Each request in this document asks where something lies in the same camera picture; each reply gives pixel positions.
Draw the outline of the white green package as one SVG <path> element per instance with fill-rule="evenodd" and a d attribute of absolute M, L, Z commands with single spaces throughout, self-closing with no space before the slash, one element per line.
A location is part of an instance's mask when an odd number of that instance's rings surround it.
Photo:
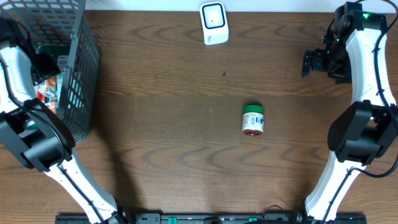
<path fill-rule="evenodd" d="M 38 49 L 38 53 L 46 53 L 51 56 L 53 61 L 57 64 L 60 69 L 60 74 L 56 75 L 57 78 L 57 95 L 56 97 L 47 98 L 44 95 L 37 92 L 37 96 L 44 103 L 49 101 L 60 101 L 60 95 L 62 90 L 63 78 L 66 74 L 66 67 L 68 65 L 68 55 L 70 51 L 69 45 L 42 45 Z"/>

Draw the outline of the orange snack packet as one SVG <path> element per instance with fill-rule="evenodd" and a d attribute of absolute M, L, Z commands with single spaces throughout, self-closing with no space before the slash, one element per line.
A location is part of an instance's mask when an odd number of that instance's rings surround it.
<path fill-rule="evenodd" d="M 47 98 L 56 97 L 56 95 L 57 95 L 57 78 L 51 77 L 47 80 L 44 80 L 41 84 L 38 85 L 37 91 Z"/>

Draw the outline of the orange tissue packet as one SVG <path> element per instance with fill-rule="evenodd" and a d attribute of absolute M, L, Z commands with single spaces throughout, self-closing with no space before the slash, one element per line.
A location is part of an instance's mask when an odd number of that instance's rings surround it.
<path fill-rule="evenodd" d="M 54 114 L 56 114 L 58 109 L 58 101 L 49 101 L 48 103 L 45 103 L 45 106 L 47 106 Z"/>

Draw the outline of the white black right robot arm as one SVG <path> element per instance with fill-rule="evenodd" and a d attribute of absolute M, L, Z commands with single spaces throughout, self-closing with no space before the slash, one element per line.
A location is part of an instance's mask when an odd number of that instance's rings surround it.
<path fill-rule="evenodd" d="M 391 92 L 385 46 L 392 24 L 367 12 L 361 1 L 338 7 L 322 41 L 324 49 L 306 51 L 302 76 L 325 72 L 352 86 L 350 106 L 328 131 L 328 162 L 304 201 L 297 223 L 336 223 L 338 207 L 351 184 L 397 137 L 397 102 Z"/>

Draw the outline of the green lidded white canister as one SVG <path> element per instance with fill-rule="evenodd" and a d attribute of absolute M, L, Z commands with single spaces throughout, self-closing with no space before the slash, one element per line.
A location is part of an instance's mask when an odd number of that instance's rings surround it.
<path fill-rule="evenodd" d="M 260 136 L 264 131 L 264 108 L 246 105 L 243 110 L 242 132 L 248 136 Z"/>

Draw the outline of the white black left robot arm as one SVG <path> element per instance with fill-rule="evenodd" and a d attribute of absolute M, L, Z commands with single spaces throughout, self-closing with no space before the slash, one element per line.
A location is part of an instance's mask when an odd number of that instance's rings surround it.
<path fill-rule="evenodd" d="M 1 18 L 1 143 L 23 166 L 58 182 L 90 223 L 130 223 L 84 167 L 66 124 L 37 97 L 35 85 L 59 73 L 50 55 L 35 51 L 21 23 Z"/>

